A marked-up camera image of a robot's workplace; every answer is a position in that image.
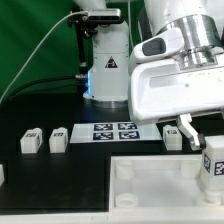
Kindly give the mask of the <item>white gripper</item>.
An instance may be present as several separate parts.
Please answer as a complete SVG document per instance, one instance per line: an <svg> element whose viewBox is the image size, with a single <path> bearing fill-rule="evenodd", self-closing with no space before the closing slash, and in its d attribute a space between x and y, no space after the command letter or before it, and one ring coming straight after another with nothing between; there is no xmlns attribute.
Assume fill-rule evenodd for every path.
<svg viewBox="0 0 224 224"><path fill-rule="evenodd" d="M217 64L180 70L174 59L137 66L129 85L130 119L137 125L175 120L192 150L206 148L203 134L191 116L217 113L224 108L224 54Z"/></svg>

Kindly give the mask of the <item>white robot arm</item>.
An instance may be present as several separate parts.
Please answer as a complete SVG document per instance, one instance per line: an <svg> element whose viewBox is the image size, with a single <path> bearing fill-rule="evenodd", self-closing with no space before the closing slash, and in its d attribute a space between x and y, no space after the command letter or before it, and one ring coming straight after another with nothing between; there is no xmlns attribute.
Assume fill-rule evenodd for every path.
<svg viewBox="0 0 224 224"><path fill-rule="evenodd" d="M128 24L106 7L120 0L73 1L86 12L83 23L96 26L84 97L127 102L138 125L175 120L194 150L205 148L190 122L224 109L224 0L143 0L139 28L151 34L131 51Z"/></svg>

